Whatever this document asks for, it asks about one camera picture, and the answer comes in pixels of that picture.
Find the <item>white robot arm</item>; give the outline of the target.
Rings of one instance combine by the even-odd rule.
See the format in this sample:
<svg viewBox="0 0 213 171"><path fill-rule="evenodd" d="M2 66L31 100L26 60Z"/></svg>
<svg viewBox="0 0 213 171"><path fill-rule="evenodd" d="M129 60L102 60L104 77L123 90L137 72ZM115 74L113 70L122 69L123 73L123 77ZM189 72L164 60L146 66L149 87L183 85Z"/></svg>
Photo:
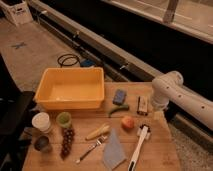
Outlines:
<svg viewBox="0 0 213 171"><path fill-rule="evenodd" d="M153 108L164 110L169 102L173 102L213 131L213 102L185 88L183 81L178 71L155 77L150 99Z"/></svg>

